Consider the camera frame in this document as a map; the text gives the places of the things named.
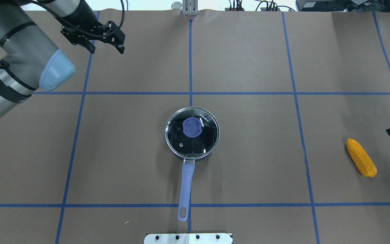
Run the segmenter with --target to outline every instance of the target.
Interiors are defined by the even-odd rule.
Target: pan handle
[[[181,167],[180,200],[178,201],[177,217],[179,221],[186,221],[189,215],[189,199],[191,197],[192,176],[195,169],[195,160],[184,160]]]

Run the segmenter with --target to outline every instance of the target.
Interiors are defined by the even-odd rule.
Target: gray tabletop
[[[0,243],[390,243],[390,14],[129,11],[125,53],[71,45],[76,66],[0,119]],[[99,20],[118,21],[107,9]],[[4,56],[0,48],[0,59]],[[181,161],[164,128],[199,106],[221,127],[177,219]],[[362,176],[357,140],[378,168]]]

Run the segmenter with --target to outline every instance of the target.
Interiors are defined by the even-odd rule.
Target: metal clamp
[[[198,15],[198,0],[183,0],[183,15]]]

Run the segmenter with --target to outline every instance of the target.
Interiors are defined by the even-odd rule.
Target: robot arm
[[[0,46],[7,53],[0,60],[0,117],[31,97],[38,87],[52,91],[75,72],[65,54],[20,8],[28,2],[0,0]],[[64,19],[57,19],[72,44],[85,46],[93,53],[94,46],[88,40],[100,40],[123,53],[124,34],[119,26],[111,21],[108,25],[98,22],[85,0],[41,2],[55,16],[63,15]]]

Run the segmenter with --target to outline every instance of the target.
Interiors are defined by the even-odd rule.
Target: blue lid knob
[[[183,122],[183,133],[190,138],[197,137],[202,132],[202,123],[199,119],[190,117]]]

